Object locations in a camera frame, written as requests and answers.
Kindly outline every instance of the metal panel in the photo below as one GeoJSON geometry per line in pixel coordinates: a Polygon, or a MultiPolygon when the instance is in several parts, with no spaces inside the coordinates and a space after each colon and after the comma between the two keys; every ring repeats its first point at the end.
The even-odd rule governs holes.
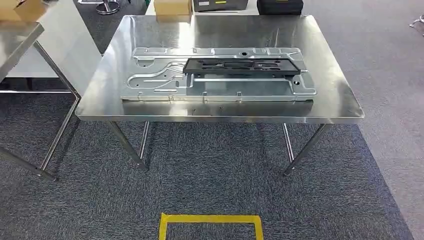
{"type": "Polygon", "coordinates": [[[306,101],[317,93],[298,48],[136,48],[127,73],[128,79],[122,81],[121,98],[132,101],[306,101]],[[205,74],[183,73],[188,59],[202,59],[202,63],[206,59],[272,59],[277,67],[282,67],[278,64],[287,60],[296,69],[288,72],[300,74],[282,75],[284,71],[277,67],[271,67],[276,69],[273,71],[255,67],[261,69],[253,70],[255,72],[226,67],[236,74],[224,74],[224,66],[205,74]]]}

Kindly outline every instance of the gray carpet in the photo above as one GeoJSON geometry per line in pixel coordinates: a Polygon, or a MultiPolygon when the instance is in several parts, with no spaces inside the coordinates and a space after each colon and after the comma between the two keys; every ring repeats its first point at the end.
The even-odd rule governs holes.
{"type": "MultiPolygon", "coordinates": [[[[100,51],[112,16],[87,24],[100,51]]],[[[0,95],[0,143],[40,163],[71,102],[0,95]]],[[[136,147],[143,124],[120,126],[136,147]]],[[[289,126],[296,152],[316,127],[289,126]]],[[[356,125],[332,128],[289,177],[283,136],[277,124],[154,123],[145,173],[104,124],[73,118],[49,166],[57,182],[0,157],[0,239],[152,240],[161,212],[260,215],[265,239],[413,239],[356,125]]],[[[167,239],[254,239],[254,229],[175,223],[167,239]]]]}

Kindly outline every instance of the floor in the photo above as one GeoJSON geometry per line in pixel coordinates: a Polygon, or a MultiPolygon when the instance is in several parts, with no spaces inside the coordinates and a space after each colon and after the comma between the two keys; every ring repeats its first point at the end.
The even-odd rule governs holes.
{"type": "Polygon", "coordinates": [[[422,0],[305,0],[365,112],[361,132],[416,240],[424,239],[422,0]]]}
{"type": "MultiPolygon", "coordinates": [[[[37,162],[72,100],[0,95],[0,143],[37,162]]],[[[133,146],[143,125],[119,123],[133,146]]],[[[288,128],[297,154],[317,126],[288,128]]],[[[0,155],[0,239],[154,240],[161,213],[259,215],[267,240],[413,239],[357,125],[332,127],[287,177],[283,136],[280,124],[155,122],[144,172],[104,123],[73,117],[48,166],[56,182],[0,155]]],[[[167,231],[168,240],[255,239],[251,224],[167,231]]]]}

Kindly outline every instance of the metal stool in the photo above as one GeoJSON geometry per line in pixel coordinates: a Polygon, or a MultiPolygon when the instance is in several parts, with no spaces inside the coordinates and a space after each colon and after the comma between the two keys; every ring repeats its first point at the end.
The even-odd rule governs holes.
{"type": "Polygon", "coordinates": [[[416,23],[418,23],[418,22],[420,22],[420,23],[424,24],[424,14],[423,14],[423,15],[421,15],[421,16],[420,16],[417,20],[413,21],[413,23],[412,23],[412,24],[410,24],[409,26],[410,26],[411,28],[413,28],[413,27],[415,26],[415,24],[416,24],[416,23]]]}
{"type": "Polygon", "coordinates": [[[97,5],[95,10],[101,15],[114,14],[119,11],[119,3],[116,1],[103,0],[103,3],[97,5]]]}

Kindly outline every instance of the stainless steel table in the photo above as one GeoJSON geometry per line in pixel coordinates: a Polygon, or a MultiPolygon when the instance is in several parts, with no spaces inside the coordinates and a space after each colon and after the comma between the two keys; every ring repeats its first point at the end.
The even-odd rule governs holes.
{"type": "Polygon", "coordinates": [[[58,133],[56,134],[53,143],[51,144],[47,155],[45,156],[40,167],[23,160],[21,157],[11,153],[4,147],[0,146],[0,154],[5,156],[6,160],[17,163],[31,172],[43,176],[49,180],[56,180],[56,177],[46,171],[50,159],[58,145],[62,134],[68,125],[68,122],[74,113],[81,97],[77,91],[69,83],[68,79],[61,72],[58,66],[53,62],[43,47],[37,42],[37,38],[44,31],[41,24],[36,22],[13,22],[0,21],[0,82],[8,75],[8,72],[19,62],[20,58],[25,54],[29,47],[34,45],[41,56],[46,60],[49,66],[57,74],[57,76],[66,85],[69,91],[63,90],[47,90],[47,91],[15,91],[15,90],[0,90],[0,94],[68,94],[72,93],[75,96],[69,112],[67,113],[58,133]]]}
{"type": "Polygon", "coordinates": [[[364,117],[339,64],[313,16],[193,16],[191,22],[157,22],[155,16],[124,16],[75,114],[104,121],[137,164],[142,161],[150,122],[242,122],[282,124],[290,165],[288,175],[332,124],[355,124],[364,117]],[[304,56],[317,96],[296,102],[122,101],[121,81],[134,64],[133,50],[160,48],[297,47],[304,56]],[[140,151],[117,121],[146,121],[140,151]],[[297,156],[286,124],[320,124],[297,156]]]}

